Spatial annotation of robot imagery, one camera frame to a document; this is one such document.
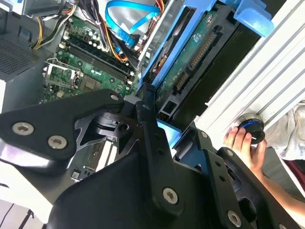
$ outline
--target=yellow wire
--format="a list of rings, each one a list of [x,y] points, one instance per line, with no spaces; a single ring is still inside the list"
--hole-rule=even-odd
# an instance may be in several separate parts
[[[126,61],[126,60],[128,60],[127,57],[125,57],[125,58],[122,59],[122,58],[115,52],[115,50],[113,49],[113,46],[112,46],[112,41],[111,41],[111,38],[110,38],[110,36],[109,36],[107,26],[106,26],[104,20],[102,19],[102,17],[101,17],[101,21],[102,21],[103,26],[104,26],[104,28],[105,28],[105,30],[106,30],[106,37],[107,37],[107,40],[108,40],[108,43],[109,43],[109,46],[110,46],[110,49],[111,49],[113,55],[114,55],[118,60],[120,60],[120,61]]]
[[[40,21],[40,19],[38,17],[36,17],[38,24],[39,24],[39,36],[36,42],[36,45],[34,48],[38,47],[42,41],[42,22]]]

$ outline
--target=blue drive bracket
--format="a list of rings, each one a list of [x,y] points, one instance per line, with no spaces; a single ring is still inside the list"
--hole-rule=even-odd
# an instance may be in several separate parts
[[[275,26],[271,14],[265,11],[266,4],[261,0],[221,0],[224,4],[236,9],[234,18],[262,37],[269,36]]]
[[[273,32],[274,25],[271,22],[271,14],[264,10],[266,8],[266,4],[264,4],[261,0],[221,0],[221,1],[231,6],[232,8],[236,9],[234,18],[243,25],[245,25],[246,27],[248,27],[249,29],[256,32],[257,34],[266,37]],[[147,66],[144,74],[142,75],[142,78],[140,79],[139,87],[142,85],[145,76],[147,75],[147,73],[152,67],[152,64],[155,62],[156,58],[161,52],[162,47],[168,40],[184,8],[192,7],[195,8],[196,10],[191,20],[187,24],[185,30],[183,31],[182,35],[180,36],[178,42],[176,43],[174,49],[172,50],[171,54],[164,63],[162,69],[155,77],[152,84],[156,88],[160,86],[166,74],[170,70],[171,66],[179,56],[181,50],[184,48],[187,41],[190,39],[192,33],[194,32],[198,23],[200,22],[204,12],[210,11],[215,3],[216,0],[185,0],[184,6],[180,9],[166,38],[159,46],[156,54],[154,55],[149,65]]]
[[[170,149],[172,149],[182,136],[181,130],[177,129],[176,127],[173,127],[172,125],[169,125],[166,122],[163,122],[160,119],[157,119],[157,124],[158,127],[162,128],[165,131],[168,145],[170,146]]]

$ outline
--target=orange wire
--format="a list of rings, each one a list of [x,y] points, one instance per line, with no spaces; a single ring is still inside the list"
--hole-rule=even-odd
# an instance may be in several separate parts
[[[161,6],[161,4],[159,3],[158,0],[156,2],[157,2],[158,7],[160,8],[161,13],[162,13],[162,6]]]
[[[63,11],[63,13],[70,13],[71,10],[72,10],[72,8],[70,8],[70,9],[68,9],[68,10],[66,10],[66,11]]]
[[[106,26],[106,24],[105,24],[103,18],[102,18],[101,16],[100,16],[100,18],[101,18],[102,25],[103,25],[103,27],[104,27],[104,29],[105,29],[105,31],[106,31],[106,36],[107,36],[107,40],[108,40],[109,46],[110,46],[111,51],[112,51],[112,53],[114,54],[114,56],[115,56],[118,60],[120,60],[120,61],[126,61],[126,60],[128,60],[127,57],[121,58],[121,57],[115,52],[115,50],[113,49],[113,46],[112,46],[112,42],[111,42],[111,38],[110,38],[109,33],[108,33],[107,26]]]

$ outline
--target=blue plastic clip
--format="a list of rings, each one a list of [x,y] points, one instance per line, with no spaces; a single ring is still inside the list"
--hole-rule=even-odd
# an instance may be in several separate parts
[[[161,121],[160,119],[157,119],[157,123],[158,127],[162,128],[165,131],[168,144],[172,149],[181,138],[181,130],[177,129],[176,127],[173,127],[172,125],[169,125],[164,121]]]
[[[234,18],[262,37],[269,36],[275,29],[271,14],[265,11],[261,0],[221,0],[236,9]]]

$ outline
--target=motherboard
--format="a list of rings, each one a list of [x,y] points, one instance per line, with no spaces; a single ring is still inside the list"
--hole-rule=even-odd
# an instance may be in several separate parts
[[[54,58],[46,61],[43,103],[106,88],[122,97],[136,94],[138,72],[128,62],[116,60],[100,43],[93,25],[70,18]]]
[[[41,103],[100,89],[111,89],[122,97],[135,95],[139,84],[136,69],[128,61],[115,59],[100,44],[94,25],[74,16],[69,18],[54,57],[43,69],[45,92]],[[113,150],[115,140],[106,138],[81,149],[71,163],[71,179],[80,181],[110,164]],[[102,152],[109,156],[101,158]]]

